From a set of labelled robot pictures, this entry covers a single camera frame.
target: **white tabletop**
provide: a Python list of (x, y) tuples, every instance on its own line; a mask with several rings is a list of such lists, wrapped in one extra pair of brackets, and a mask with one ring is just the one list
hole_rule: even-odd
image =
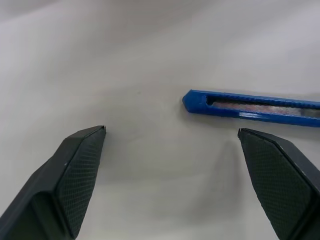
[(320, 129), (192, 115), (181, 98), (320, 101), (319, 29), (317, 0), (2, 1), (0, 213), (65, 137), (106, 125), (78, 240), (277, 239), (238, 129), (318, 167)]

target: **white surface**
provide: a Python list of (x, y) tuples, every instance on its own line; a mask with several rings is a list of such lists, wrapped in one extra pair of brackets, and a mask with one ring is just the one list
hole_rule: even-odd
[(320, 101), (316, 0), (4, 0), (0, 212), (63, 138), (106, 125), (79, 240), (277, 239), (240, 127), (294, 142), (320, 130), (186, 113), (191, 88)]

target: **blue plastic handle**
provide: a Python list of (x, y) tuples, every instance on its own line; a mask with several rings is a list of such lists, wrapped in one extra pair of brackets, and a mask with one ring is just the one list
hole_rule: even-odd
[(220, 117), (249, 119), (279, 124), (290, 124), (307, 127), (320, 127), (320, 117), (284, 115), (279, 113), (254, 112), (239, 109), (221, 108), (208, 105), (208, 97), (229, 101), (285, 106), (300, 109), (320, 109), (320, 102), (293, 100), (267, 96), (251, 96), (244, 94), (190, 90), (182, 99), (189, 113), (214, 115)]

